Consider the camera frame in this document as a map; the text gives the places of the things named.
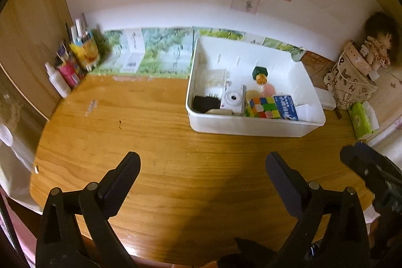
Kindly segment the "pink round case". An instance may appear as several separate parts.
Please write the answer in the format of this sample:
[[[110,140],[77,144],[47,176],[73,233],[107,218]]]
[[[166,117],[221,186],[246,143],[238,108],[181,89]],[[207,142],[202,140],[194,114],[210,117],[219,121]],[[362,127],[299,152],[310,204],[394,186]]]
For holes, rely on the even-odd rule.
[[[262,96],[271,97],[276,94],[276,89],[272,84],[266,83],[262,86]]]

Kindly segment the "patterned canvas bag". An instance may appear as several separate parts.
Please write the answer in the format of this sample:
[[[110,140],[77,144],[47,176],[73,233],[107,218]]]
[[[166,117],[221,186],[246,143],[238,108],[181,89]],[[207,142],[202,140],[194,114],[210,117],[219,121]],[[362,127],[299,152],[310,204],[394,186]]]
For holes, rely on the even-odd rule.
[[[370,71],[358,46],[353,41],[346,43],[334,66],[323,77],[323,83],[339,109],[348,110],[355,103],[372,97],[377,85],[369,79]]]

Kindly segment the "white 33W charger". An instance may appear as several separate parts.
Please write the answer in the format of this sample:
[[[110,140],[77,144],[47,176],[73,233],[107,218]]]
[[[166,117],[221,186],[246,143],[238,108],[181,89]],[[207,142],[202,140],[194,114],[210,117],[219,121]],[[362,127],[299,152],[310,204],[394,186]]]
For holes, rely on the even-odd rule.
[[[314,107],[309,104],[297,105],[295,107],[298,120],[301,122],[313,122]]]

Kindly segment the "blue white tube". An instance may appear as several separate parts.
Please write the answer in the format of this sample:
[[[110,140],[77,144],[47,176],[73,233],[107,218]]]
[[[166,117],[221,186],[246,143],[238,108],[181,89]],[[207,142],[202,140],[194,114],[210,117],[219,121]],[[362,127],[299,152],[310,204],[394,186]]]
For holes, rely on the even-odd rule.
[[[57,56],[64,63],[70,59],[69,52],[67,51],[67,48],[65,47],[64,43],[60,44],[59,49],[57,50]]]

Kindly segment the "white toy camera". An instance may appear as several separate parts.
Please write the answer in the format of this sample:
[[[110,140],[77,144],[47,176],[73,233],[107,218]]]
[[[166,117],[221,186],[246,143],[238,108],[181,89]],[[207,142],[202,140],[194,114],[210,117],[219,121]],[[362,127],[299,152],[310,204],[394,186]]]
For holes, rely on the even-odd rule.
[[[233,115],[240,116],[245,105],[245,86],[226,86],[221,97],[221,110],[230,110]]]

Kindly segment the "white plastic storage bin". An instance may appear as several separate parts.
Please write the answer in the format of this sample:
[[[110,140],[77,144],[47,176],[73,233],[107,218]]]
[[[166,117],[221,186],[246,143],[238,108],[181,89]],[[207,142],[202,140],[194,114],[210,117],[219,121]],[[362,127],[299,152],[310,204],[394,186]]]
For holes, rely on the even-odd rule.
[[[297,105],[314,107],[313,122],[245,116],[248,91],[262,92],[262,86],[252,77],[254,67],[266,67],[268,83],[276,95],[290,95]],[[200,85],[201,74],[207,69],[227,69],[226,85],[205,88]],[[221,100],[226,86],[245,86],[245,105],[240,116],[201,114],[192,110],[195,96],[214,96]],[[199,37],[197,39],[187,87],[186,110],[190,127],[199,133],[250,135],[264,137],[303,137],[326,122],[317,92],[302,63],[294,61],[287,52],[230,39]]]

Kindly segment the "clear plastic packet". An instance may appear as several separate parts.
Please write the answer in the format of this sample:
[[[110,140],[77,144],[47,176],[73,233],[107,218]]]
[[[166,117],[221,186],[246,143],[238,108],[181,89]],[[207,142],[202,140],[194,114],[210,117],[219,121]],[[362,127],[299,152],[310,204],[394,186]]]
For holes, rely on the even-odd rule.
[[[201,74],[200,85],[205,88],[224,87],[229,76],[227,69],[207,69]]]

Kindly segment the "multicolour puzzle cube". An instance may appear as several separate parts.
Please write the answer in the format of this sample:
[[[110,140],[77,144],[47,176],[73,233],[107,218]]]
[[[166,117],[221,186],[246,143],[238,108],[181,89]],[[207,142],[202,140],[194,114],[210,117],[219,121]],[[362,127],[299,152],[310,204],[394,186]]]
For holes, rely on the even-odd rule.
[[[245,116],[252,118],[280,119],[281,114],[272,96],[252,98],[245,108]]]

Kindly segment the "yellow orange packet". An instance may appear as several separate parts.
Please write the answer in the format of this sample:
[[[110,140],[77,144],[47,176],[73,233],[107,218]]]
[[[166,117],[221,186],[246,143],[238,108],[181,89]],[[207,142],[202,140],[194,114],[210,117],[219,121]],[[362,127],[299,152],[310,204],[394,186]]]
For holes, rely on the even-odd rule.
[[[76,43],[70,43],[70,49],[81,68],[89,72],[97,66],[100,59],[99,50],[91,32]]]

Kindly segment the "green tissue pack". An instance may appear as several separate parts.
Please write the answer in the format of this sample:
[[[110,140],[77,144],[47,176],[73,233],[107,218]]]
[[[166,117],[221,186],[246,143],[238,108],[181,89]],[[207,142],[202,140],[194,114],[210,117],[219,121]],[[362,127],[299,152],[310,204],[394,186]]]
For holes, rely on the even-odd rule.
[[[355,103],[348,114],[357,140],[367,140],[379,129],[377,116],[368,101]]]

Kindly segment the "green bottle gold cap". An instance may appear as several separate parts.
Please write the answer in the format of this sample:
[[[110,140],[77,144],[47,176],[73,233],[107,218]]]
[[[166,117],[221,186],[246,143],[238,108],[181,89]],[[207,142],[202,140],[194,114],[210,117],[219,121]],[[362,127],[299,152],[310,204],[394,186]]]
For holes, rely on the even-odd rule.
[[[268,82],[268,71],[266,67],[256,66],[252,72],[252,77],[259,85],[264,85]]]

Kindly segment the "white paper box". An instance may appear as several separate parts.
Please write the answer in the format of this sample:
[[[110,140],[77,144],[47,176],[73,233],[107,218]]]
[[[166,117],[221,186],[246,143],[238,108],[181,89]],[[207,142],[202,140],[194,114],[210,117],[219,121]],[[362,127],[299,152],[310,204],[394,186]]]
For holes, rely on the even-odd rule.
[[[136,73],[145,55],[144,37],[141,29],[124,29],[121,36],[121,73]]]

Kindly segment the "brown haired doll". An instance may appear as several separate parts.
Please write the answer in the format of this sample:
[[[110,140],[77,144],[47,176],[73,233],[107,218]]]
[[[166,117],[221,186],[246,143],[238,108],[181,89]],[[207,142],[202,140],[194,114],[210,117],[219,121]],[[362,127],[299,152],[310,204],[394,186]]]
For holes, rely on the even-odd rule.
[[[380,67],[395,64],[399,51],[396,21],[382,12],[376,12],[365,22],[366,39],[361,54],[375,72]]]

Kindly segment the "floss box blue label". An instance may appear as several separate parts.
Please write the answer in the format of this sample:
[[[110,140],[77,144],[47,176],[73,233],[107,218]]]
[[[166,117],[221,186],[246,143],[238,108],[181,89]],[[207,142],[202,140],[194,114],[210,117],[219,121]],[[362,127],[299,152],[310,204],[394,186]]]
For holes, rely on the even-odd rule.
[[[290,95],[274,95],[273,99],[282,119],[298,121],[296,107]]]

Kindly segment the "pink tube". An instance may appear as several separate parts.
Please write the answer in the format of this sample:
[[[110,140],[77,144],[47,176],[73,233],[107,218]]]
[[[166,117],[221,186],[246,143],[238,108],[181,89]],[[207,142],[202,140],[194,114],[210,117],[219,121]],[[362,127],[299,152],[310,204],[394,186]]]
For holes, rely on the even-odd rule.
[[[67,60],[65,62],[59,60],[56,64],[56,68],[71,89],[74,89],[81,83],[83,74],[75,60]]]

